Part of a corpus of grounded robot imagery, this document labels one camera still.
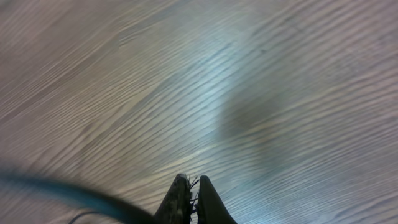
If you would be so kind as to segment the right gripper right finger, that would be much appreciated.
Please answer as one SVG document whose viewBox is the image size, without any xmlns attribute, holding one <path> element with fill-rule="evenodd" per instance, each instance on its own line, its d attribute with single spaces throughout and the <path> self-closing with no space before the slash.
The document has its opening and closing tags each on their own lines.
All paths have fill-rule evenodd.
<svg viewBox="0 0 398 224">
<path fill-rule="evenodd" d="M 200 177 L 197 216 L 199 224 L 237 224 L 205 175 Z"/>
</svg>

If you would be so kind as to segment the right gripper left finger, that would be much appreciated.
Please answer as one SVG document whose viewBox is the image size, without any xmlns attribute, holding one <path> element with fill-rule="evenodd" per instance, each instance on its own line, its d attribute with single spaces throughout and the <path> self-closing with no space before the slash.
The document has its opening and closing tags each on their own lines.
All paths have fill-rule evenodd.
<svg viewBox="0 0 398 224">
<path fill-rule="evenodd" d="M 190 224 L 191 198 L 191 185 L 188 177 L 185 174 L 177 174 L 155 212 L 155 219 L 160 223 Z"/>
</svg>

